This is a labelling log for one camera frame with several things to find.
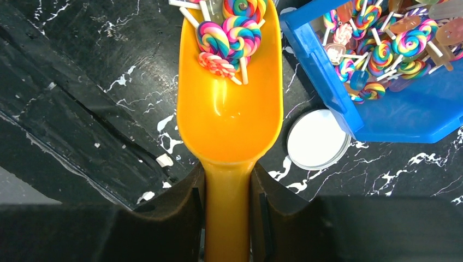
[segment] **blue bin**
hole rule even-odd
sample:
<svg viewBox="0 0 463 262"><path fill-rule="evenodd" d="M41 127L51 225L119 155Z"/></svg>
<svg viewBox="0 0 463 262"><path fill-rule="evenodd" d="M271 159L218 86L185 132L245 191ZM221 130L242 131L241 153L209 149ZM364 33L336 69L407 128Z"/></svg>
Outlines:
<svg viewBox="0 0 463 262"><path fill-rule="evenodd" d="M463 124L463 59L401 92L355 105L339 80L310 21L346 0L313 0L280 17L281 29L304 71L342 130L360 141L434 143Z"/></svg>

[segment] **black marble surface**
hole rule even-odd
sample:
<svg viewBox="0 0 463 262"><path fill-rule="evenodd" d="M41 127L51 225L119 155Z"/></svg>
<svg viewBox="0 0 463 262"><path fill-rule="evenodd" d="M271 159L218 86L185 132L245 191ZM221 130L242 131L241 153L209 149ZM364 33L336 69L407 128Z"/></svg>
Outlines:
<svg viewBox="0 0 463 262"><path fill-rule="evenodd" d="M304 3L276 2L279 13ZM167 0L0 0L0 4L22 15L35 43L47 43L79 69L73 85L64 87L68 92L153 156L171 156L174 165L164 172L174 182L197 164L176 125L183 19L178 8ZM282 41L283 128L260 160L272 177L307 200L327 194L426 195L463 207L459 205L463 203L463 128L432 145L352 141L338 163L320 171L308 172L292 164L286 151L291 125L302 113L324 105L283 35ZM95 100L98 96L107 96L111 103L102 105ZM150 190L159 192L162 186L168 187L163 182ZM140 190L131 189L133 195L126 198L135 206Z"/></svg>

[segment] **yellow scoop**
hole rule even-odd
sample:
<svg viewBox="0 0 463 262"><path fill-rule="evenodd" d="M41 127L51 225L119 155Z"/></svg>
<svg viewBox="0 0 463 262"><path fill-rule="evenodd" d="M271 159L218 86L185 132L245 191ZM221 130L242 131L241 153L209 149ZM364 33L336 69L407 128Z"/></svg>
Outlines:
<svg viewBox="0 0 463 262"><path fill-rule="evenodd" d="M256 161L275 143L283 115L281 36L268 1L262 42L237 85L198 63L194 27L183 21L177 124L206 171L208 262L249 261L249 182ZM190 9L199 22L201 13Z"/></svg>

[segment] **white circle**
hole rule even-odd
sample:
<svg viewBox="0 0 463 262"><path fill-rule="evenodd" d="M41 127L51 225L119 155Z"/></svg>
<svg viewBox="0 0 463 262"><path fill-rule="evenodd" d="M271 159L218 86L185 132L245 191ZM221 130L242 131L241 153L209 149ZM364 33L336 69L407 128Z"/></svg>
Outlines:
<svg viewBox="0 0 463 262"><path fill-rule="evenodd" d="M327 168L336 163L350 143L347 135L328 109L301 117L289 132L288 154L306 170Z"/></svg>

